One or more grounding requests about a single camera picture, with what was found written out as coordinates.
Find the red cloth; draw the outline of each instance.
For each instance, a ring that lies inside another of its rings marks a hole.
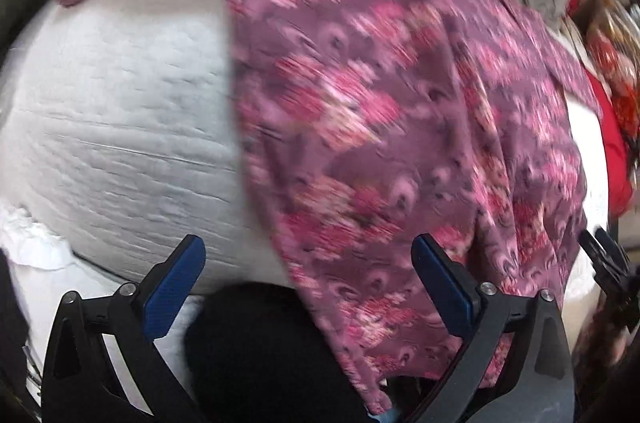
[[[602,108],[600,129],[604,154],[607,159],[607,174],[609,175],[609,217],[616,218],[628,209],[633,195],[631,183],[627,177],[626,144],[620,134],[616,114],[602,84],[587,69],[584,72],[587,73],[593,93]]]

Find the metal screw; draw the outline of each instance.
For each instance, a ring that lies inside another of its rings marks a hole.
[[[480,285],[480,291],[485,295],[495,295],[498,289],[490,282],[482,282]]]
[[[69,291],[67,293],[65,293],[62,297],[62,302],[64,304],[71,304],[71,302],[73,302],[74,300],[76,300],[76,297],[78,295],[76,294],[75,291]]]
[[[556,297],[548,289],[541,289],[540,296],[547,302],[553,302]]]
[[[132,282],[127,282],[126,284],[123,284],[122,286],[120,286],[120,289],[118,289],[118,293],[120,293],[123,297],[130,297],[135,292],[136,292],[136,285],[133,284]]]

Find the floral shirt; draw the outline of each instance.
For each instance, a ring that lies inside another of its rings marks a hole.
[[[562,300],[586,193],[563,90],[598,107],[536,13],[513,0],[228,3],[255,204],[371,412],[390,406],[381,379],[437,378],[460,346],[412,268],[416,235],[479,281]]]

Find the blue gripper pad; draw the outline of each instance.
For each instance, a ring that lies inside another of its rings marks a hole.
[[[449,334],[471,336],[480,310],[476,281],[460,263],[453,262],[428,234],[419,235],[411,247],[414,269],[427,290]]]
[[[205,260],[203,240],[187,235],[169,258],[156,264],[140,283],[142,331],[149,341],[162,338],[169,332],[204,269]]]

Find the person's leg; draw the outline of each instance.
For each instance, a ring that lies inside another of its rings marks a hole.
[[[214,293],[185,350],[214,423],[374,423],[292,289],[243,283]]]

